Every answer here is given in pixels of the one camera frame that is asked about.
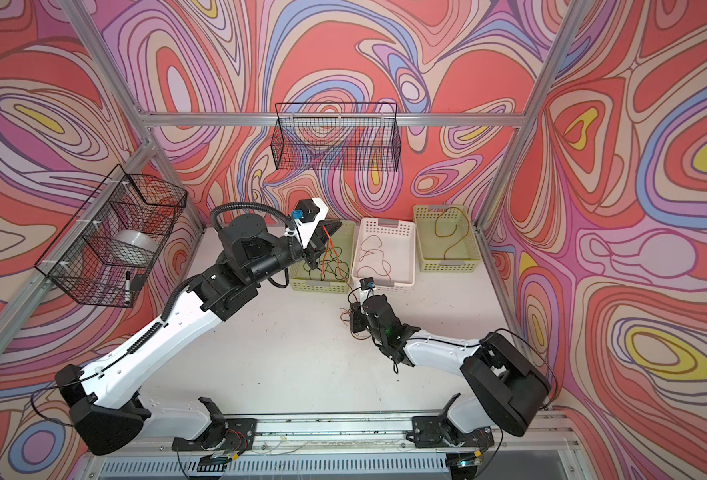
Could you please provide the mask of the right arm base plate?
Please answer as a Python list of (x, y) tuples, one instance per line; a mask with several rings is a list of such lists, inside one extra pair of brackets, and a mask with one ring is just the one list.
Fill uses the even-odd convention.
[(473, 448), (485, 451), (495, 445), (491, 428), (463, 433), (439, 415), (411, 418), (411, 430), (405, 432), (405, 440), (417, 448)]

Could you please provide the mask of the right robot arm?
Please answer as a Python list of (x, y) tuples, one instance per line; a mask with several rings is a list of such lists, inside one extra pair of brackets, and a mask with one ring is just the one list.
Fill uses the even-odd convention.
[(441, 413), (415, 416), (407, 441), (419, 448), (486, 450), (491, 430), (524, 436), (545, 406), (551, 383), (505, 336), (491, 332), (483, 339), (463, 340), (433, 335), (401, 322), (385, 295), (361, 294), (350, 303), (353, 334), (369, 333), (393, 370), (427, 367), (457, 375), (471, 393), (456, 393)]

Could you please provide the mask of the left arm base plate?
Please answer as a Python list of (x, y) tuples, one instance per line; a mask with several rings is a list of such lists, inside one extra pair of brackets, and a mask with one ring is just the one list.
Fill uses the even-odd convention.
[(253, 448), (257, 426), (257, 418), (249, 417), (216, 421), (193, 440), (176, 437), (173, 440), (172, 450), (175, 452), (225, 451), (242, 454)]

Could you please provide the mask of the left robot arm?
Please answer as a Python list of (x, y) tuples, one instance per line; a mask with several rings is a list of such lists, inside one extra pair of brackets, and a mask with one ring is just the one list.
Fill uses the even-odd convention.
[(230, 428), (213, 400), (165, 405), (144, 399), (140, 389), (194, 340), (257, 298), (263, 282), (300, 262), (318, 267), (342, 226), (328, 214), (320, 198), (302, 199), (288, 214), (255, 202), (211, 211), (222, 244), (215, 264), (177, 285), (162, 313), (112, 352), (56, 375), (71, 426), (91, 454), (109, 455), (141, 438), (171, 438), (200, 451), (223, 448)]

